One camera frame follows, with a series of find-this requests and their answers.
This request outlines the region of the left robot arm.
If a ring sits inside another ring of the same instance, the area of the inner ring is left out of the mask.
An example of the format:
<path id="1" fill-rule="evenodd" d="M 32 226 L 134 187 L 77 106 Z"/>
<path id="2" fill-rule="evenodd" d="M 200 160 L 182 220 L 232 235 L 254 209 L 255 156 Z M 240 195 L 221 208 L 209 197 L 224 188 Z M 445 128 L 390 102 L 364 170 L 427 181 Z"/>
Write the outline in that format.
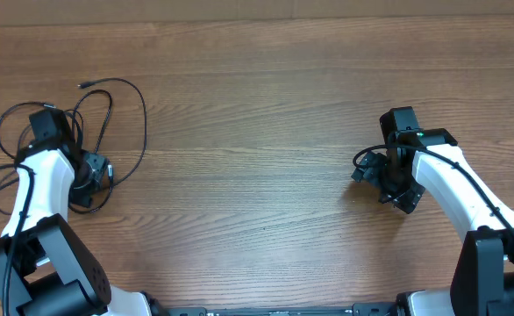
<path id="1" fill-rule="evenodd" d="M 112 286 L 68 224 L 68 200 L 81 149 L 66 112 L 30 117 L 35 136 L 12 168 L 18 192 L 0 236 L 0 300 L 5 315 L 163 315 L 142 292 Z"/>

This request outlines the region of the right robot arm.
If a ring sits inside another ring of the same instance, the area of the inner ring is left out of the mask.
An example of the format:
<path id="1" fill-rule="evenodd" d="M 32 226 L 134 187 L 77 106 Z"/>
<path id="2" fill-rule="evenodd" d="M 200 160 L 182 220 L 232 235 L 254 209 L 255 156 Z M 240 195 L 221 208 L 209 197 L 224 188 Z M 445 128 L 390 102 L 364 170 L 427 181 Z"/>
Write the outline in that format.
<path id="1" fill-rule="evenodd" d="M 409 291 L 393 303 L 353 305 L 354 315 L 514 315 L 514 211 L 468 164 L 444 128 L 423 129 L 410 107 L 379 119 L 384 142 L 354 158 L 352 178 L 379 201 L 412 213 L 429 192 L 462 241 L 453 280 L 442 290 Z"/>

